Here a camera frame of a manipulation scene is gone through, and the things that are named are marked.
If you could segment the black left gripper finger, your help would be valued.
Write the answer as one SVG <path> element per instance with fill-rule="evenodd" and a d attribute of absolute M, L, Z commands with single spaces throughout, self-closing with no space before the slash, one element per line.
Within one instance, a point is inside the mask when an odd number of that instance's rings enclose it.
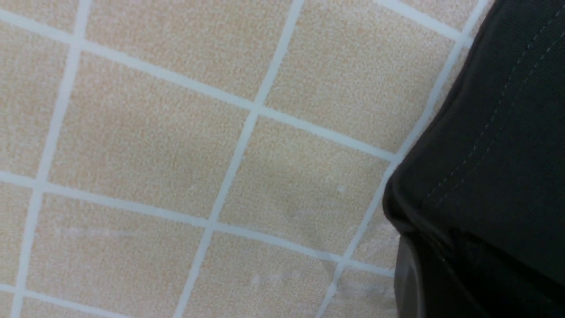
<path fill-rule="evenodd" d="M 416 245 L 401 237 L 394 270 L 394 296 L 399 318 L 425 318 L 426 300 L 421 260 Z"/>

